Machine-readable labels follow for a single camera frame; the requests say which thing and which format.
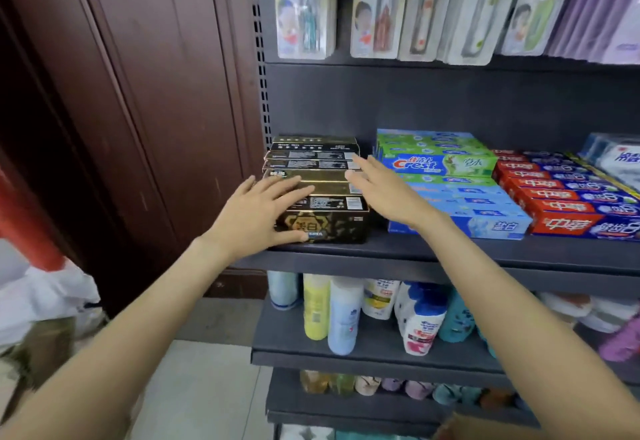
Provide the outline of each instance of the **teal bottle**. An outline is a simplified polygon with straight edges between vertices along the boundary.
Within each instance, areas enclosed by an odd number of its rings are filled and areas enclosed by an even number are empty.
[[[474,316],[454,288],[449,296],[447,315],[438,331],[438,337],[445,342],[462,342],[476,327]]]

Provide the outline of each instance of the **barcode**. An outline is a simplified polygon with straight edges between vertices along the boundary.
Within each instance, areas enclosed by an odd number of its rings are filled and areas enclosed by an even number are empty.
[[[347,209],[362,210],[362,201],[359,197],[347,197]]]

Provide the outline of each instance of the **white floor tile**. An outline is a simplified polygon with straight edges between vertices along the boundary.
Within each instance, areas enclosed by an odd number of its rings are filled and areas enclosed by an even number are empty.
[[[273,368],[268,366],[260,367],[260,374],[258,374],[258,381],[255,384],[251,410],[249,410],[249,419],[246,422],[243,440],[273,439],[273,425],[267,422],[267,415],[264,409],[272,371]]]
[[[249,347],[174,341],[131,440],[241,440],[259,372],[250,354]]]

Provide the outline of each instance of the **yellow bottle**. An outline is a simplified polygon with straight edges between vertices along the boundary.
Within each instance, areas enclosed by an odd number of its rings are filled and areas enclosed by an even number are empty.
[[[305,334],[320,341],[329,333],[329,275],[304,274]]]

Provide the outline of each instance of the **right hand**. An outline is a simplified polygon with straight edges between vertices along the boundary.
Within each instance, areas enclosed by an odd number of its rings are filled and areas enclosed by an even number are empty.
[[[345,177],[379,214],[391,221],[417,228],[425,220],[437,214],[420,195],[411,189],[393,170],[386,168],[372,155],[367,159],[354,156],[363,172],[347,170]]]

